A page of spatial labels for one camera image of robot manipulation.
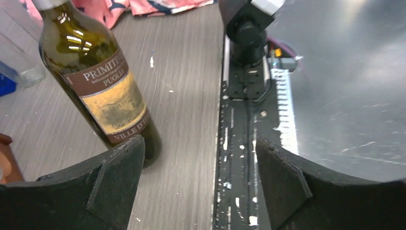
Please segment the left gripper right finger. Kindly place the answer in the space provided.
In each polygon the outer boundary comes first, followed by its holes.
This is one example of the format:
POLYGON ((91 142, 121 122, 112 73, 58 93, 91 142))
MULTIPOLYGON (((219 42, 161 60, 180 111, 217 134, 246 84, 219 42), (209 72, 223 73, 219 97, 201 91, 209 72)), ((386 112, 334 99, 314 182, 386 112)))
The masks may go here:
POLYGON ((343 174, 260 138, 258 169, 273 230, 403 230, 406 181, 343 174))

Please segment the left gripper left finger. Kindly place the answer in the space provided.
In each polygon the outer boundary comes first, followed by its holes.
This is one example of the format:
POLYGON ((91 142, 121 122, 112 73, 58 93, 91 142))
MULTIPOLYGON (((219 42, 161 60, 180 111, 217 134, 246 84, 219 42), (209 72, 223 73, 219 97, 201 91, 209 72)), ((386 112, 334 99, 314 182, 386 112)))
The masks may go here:
POLYGON ((137 135, 33 182, 0 187, 3 230, 125 230, 145 155, 137 135))

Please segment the brown wooden wine rack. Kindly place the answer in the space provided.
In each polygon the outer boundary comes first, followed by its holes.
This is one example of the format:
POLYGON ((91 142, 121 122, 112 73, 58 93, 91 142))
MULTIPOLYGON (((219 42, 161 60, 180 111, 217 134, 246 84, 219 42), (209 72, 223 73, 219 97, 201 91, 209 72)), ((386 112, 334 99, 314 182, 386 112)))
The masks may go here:
POLYGON ((19 165, 13 155, 10 144, 12 138, 0 134, 0 183, 7 184, 24 181, 19 165))

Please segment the dark green wine bottle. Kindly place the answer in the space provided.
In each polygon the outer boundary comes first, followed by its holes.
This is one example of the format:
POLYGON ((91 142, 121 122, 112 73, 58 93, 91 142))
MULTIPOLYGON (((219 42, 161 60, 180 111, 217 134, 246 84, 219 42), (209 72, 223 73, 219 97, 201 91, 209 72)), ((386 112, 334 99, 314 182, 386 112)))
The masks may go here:
POLYGON ((141 135, 144 167, 161 153, 147 104, 111 31, 69 0, 35 0, 43 19, 39 55, 106 147, 141 135))

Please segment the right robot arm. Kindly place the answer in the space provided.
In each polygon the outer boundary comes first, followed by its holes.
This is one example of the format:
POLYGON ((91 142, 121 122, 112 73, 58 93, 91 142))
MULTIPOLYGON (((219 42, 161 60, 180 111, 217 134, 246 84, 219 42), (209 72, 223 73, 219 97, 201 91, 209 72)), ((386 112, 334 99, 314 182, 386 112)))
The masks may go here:
POLYGON ((231 40, 231 60, 256 66, 264 56, 265 29, 275 20, 283 0, 220 0, 225 34, 231 40))

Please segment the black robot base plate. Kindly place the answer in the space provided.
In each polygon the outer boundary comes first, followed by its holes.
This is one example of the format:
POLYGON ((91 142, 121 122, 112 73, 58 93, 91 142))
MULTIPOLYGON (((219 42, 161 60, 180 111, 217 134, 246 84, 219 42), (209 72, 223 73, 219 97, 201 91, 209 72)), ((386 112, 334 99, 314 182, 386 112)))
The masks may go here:
POLYGON ((272 89, 266 101, 251 104, 229 96, 230 41, 224 38, 223 75, 220 80, 217 160, 214 178, 212 229, 269 230, 265 195, 258 172, 259 137, 285 144, 280 122, 289 98, 289 73, 266 72, 272 89))

